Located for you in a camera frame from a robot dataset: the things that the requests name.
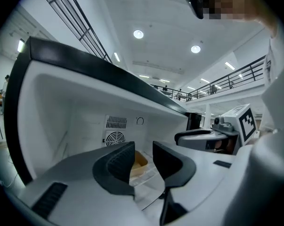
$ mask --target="ventilation grille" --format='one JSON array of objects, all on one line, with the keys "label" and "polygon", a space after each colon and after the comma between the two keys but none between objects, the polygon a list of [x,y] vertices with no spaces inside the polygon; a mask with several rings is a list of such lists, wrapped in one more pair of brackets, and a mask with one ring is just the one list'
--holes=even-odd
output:
[{"label": "ventilation grille", "polygon": [[106,146],[114,145],[114,144],[119,144],[125,141],[125,137],[123,133],[119,131],[114,131],[110,133],[107,138],[106,138]]},{"label": "ventilation grille", "polygon": [[110,129],[125,129],[127,124],[127,119],[123,117],[109,116],[106,128]]},{"label": "ventilation grille", "polygon": [[67,185],[62,183],[53,183],[52,186],[34,204],[32,210],[39,216],[47,219],[66,188]]}]

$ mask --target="column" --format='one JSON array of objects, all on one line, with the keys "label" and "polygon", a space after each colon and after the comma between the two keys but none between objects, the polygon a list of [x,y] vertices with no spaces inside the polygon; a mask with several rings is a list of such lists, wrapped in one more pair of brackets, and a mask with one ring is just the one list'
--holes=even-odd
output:
[{"label": "column", "polygon": [[205,115],[205,119],[204,119],[204,125],[203,125],[203,128],[204,129],[207,129],[207,128],[210,128],[211,125],[211,106],[210,104],[207,104],[206,105],[206,115]]}]

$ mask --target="railing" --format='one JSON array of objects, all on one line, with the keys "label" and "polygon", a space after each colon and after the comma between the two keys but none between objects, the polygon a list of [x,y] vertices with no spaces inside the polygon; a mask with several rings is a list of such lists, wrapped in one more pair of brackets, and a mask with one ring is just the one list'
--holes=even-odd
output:
[{"label": "railing", "polygon": [[47,1],[89,53],[112,63],[77,0]]},{"label": "railing", "polygon": [[179,91],[176,89],[170,89],[168,87],[166,88],[166,87],[158,86],[158,85],[152,85],[152,86],[156,88],[158,91],[162,92],[164,95],[170,97],[171,99],[175,99],[175,100],[179,100],[183,102],[187,101],[188,93],[186,92]]},{"label": "railing", "polygon": [[187,94],[187,101],[196,100],[213,94],[263,79],[263,63],[265,56],[254,62],[235,70],[205,86],[202,86]]}]

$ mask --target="rectangular vent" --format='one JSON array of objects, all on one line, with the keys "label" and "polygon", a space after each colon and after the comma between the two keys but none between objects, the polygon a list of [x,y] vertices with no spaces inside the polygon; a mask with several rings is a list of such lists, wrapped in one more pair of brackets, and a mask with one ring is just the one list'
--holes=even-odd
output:
[{"label": "rectangular vent", "polygon": [[62,183],[53,183],[41,198],[33,205],[32,210],[39,216],[47,219],[54,209],[67,185]]},{"label": "rectangular vent", "polygon": [[106,128],[110,129],[125,129],[127,124],[127,119],[123,117],[109,116]]}]

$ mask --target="floor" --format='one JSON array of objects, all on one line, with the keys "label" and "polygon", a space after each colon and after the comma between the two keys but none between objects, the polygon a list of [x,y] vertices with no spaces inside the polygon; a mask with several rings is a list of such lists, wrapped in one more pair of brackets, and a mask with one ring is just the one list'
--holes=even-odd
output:
[{"label": "floor", "polygon": [[3,187],[6,187],[7,190],[11,190],[11,192],[18,196],[24,188],[24,184],[17,174],[10,157],[6,143],[3,115],[0,116],[0,128],[3,135],[3,138],[1,138],[0,135],[0,183]]}]

